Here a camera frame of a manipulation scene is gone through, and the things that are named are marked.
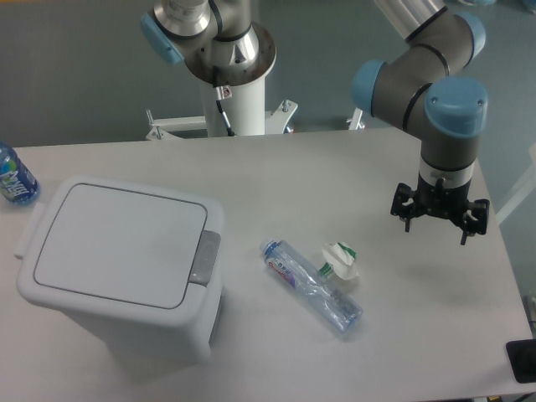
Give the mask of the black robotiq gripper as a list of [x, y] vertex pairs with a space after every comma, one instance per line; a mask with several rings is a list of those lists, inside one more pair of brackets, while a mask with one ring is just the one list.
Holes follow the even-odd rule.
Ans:
[[480, 198], [467, 199], [471, 181], [457, 188], [443, 188], [428, 184], [422, 177], [417, 189], [399, 183], [394, 192], [390, 214], [397, 216], [405, 224], [405, 232], [410, 232], [411, 221], [428, 215], [450, 220], [461, 229], [461, 245], [469, 237], [485, 235], [490, 212], [490, 201]]

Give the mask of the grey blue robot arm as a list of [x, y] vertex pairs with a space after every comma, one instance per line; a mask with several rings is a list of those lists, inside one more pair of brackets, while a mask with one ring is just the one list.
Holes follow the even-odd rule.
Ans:
[[[488, 94], [460, 71], [482, 51], [485, 28], [442, 1], [381, 1], [379, 8], [409, 48], [394, 62], [363, 64], [353, 103], [421, 143], [417, 186], [398, 185], [391, 214], [406, 224], [423, 215], [446, 219], [464, 237], [484, 235], [490, 203], [468, 193]], [[250, 2], [159, 1], [140, 25], [162, 59], [185, 63], [199, 80], [210, 136], [268, 133], [274, 116], [265, 109], [265, 77], [276, 46]]]

